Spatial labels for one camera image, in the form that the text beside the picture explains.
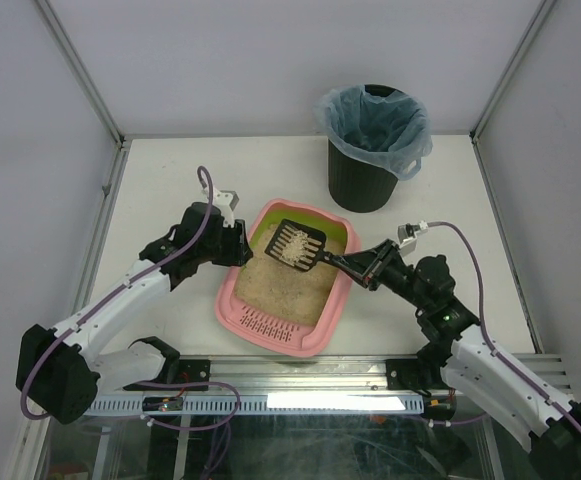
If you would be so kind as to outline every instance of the black trash can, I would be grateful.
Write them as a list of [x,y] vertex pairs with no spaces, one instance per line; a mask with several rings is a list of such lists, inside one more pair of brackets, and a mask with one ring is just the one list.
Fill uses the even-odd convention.
[[[387,97],[397,90],[366,85],[365,91]],[[341,207],[357,213],[374,212],[388,203],[396,185],[397,177],[391,172],[350,158],[328,141],[328,189]]]

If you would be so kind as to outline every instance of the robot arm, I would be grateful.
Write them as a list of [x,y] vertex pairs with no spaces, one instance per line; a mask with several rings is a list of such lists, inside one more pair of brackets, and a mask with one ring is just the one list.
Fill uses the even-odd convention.
[[[182,255],[156,264],[181,249],[198,231],[207,204],[188,207],[181,223],[148,244],[125,275],[101,298],[70,318],[45,329],[30,328],[23,336],[16,385],[22,390],[35,363],[68,330],[73,331],[48,357],[31,384],[28,396],[63,424],[79,418],[96,395],[149,379],[171,383],[178,370],[179,352],[156,337],[137,340],[127,350],[101,355],[108,342],[136,313],[174,290],[210,262],[242,266],[252,258],[243,220],[235,220],[235,192],[215,189],[208,223],[198,241]],[[146,269],[154,268],[139,278]],[[101,300],[112,297],[109,302]],[[86,315],[91,315],[83,322]]]
[[581,425],[581,402],[545,383],[484,336],[480,319],[454,296],[455,281],[443,255],[425,257],[416,267],[404,263],[402,253],[413,250],[417,235],[427,228],[424,222],[399,227],[399,243],[386,240],[336,256],[333,263],[362,287],[372,291],[383,285],[417,308],[417,323],[429,340],[417,353],[419,361],[438,369],[446,385],[510,432],[542,478],[580,479],[581,434],[564,412]]

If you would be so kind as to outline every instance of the white wall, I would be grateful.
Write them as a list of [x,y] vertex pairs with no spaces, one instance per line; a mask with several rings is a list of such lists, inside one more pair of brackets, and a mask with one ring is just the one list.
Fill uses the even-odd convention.
[[0,0],[0,478],[21,335],[66,314],[112,155],[33,3]]
[[301,134],[331,87],[418,96],[468,132],[539,0],[52,0],[130,134]]
[[581,394],[581,1],[558,4],[481,140],[530,313]]

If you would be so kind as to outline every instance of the trash can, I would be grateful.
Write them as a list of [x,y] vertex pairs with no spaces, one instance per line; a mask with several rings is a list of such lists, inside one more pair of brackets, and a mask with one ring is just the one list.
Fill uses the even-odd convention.
[[412,178],[432,148],[425,108],[392,87],[333,90],[315,105],[315,118],[329,139],[330,195],[352,212],[383,207],[399,177]]

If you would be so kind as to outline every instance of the glass panel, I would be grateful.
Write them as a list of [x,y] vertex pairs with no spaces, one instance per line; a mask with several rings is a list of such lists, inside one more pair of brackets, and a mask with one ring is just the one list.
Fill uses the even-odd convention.
[[[210,425],[216,417],[160,417]],[[491,478],[479,424],[429,429],[369,415],[237,416],[225,427],[181,434],[139,419],[54,424],[48,480],[435,480]]]

